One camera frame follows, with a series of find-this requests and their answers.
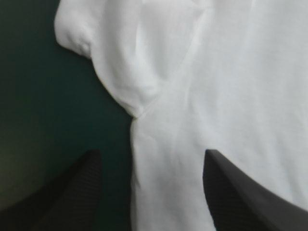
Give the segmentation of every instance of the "dark green wall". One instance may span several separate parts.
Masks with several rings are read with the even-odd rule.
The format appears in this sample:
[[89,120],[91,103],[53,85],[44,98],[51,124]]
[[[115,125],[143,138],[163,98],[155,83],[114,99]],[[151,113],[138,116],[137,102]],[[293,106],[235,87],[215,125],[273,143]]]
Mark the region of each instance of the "dark green wall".
[[55,41],[59,0],[0,0],[0,209],[100,149],[94,230],[129,230],[131,118],[86,58]]

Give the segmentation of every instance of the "t-shirt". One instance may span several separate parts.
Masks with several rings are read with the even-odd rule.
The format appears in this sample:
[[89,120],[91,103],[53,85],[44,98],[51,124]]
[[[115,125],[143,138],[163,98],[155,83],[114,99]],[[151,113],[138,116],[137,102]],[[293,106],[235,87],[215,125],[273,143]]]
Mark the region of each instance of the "t-shirt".
[[217,149],[308,210],[306,0],[61,0],[57,41],[133,116],[134,231],[214,231]]

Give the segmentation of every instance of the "white t-shirt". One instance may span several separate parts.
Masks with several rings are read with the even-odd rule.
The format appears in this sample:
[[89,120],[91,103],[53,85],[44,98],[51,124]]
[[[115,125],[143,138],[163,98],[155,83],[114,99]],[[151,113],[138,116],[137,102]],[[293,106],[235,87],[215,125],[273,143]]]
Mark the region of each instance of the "white t-shirt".
[[133,117],[134,231],[214,231],[218,149],[308,210],[306,0],[61,0],[57,41]]

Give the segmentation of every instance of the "shirt sleeve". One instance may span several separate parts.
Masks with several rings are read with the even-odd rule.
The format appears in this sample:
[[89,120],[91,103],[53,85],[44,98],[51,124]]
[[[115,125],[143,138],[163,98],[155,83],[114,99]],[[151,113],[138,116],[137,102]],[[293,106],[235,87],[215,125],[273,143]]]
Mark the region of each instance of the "shirt sleeve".
[[202,13],[193,0],[61,0],[55,34],[138,117],[176,76]]

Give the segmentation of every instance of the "white fabric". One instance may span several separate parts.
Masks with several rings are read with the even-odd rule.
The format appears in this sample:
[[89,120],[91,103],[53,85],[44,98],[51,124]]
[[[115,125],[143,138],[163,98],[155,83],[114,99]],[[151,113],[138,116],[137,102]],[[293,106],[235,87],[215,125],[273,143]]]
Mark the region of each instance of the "white fabric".
[[308,2],[61,0],[58,42],[133,117],[134,231],[214,231],[205,149],[308,210]]

